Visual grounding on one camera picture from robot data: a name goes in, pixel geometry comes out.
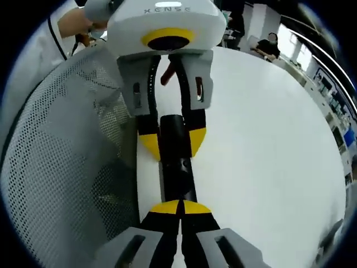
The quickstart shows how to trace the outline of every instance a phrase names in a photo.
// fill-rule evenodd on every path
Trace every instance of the yellow ring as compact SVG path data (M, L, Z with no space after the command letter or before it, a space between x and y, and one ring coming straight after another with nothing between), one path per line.
M187 40L189 40L189 42L192 42L195 38L194 32L187 29L163 28L163 29L149 32L146 36L141 38L141 41L145 46L148 46L150 41L165 36L179 36L179 37L186 38Z

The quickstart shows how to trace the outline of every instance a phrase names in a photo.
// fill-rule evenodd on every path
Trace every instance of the white tabletop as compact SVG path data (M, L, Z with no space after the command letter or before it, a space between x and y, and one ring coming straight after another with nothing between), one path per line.
M164 58L156 78L161 116L181 110L177 78L160 85L167 65ZM310 266L345 210L344 170L328 124L300 84L274 64L216 47L211 77L207 134L192 160L198 201L221 228L258 247L271 267ZM158 163L140 143L137 154L143 218L161 192Z

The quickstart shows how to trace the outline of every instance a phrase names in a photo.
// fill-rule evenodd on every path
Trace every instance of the desk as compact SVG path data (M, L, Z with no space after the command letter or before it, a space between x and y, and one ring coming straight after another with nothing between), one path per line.
M176 77L159 65L159 115L180 113ZM249 54L214 48L207 134L192 160L197 198L221 228L258 247L272 268L309 267L325 231L345 212L344 170L331 130L296 80ZM161 202L158 163L138 144L140 216ZM185 267L182 260L179 265Z

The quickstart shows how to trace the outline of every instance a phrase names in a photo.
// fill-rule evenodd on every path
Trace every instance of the perforated mesh panel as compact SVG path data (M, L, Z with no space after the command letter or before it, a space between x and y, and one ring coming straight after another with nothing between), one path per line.
M138 223L136 129L101 46L74 55L33 92L1 171L23 243L45 267L88 267Z

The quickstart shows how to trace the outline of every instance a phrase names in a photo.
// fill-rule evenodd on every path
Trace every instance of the white sleeve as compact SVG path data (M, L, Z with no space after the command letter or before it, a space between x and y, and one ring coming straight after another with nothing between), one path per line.
M57 22L75 7L75 1L68 0L58 8L31 36L17 58L1 101L0 152L4 139L27 97L51 71L67 59L73 49L75 37L62 39Z

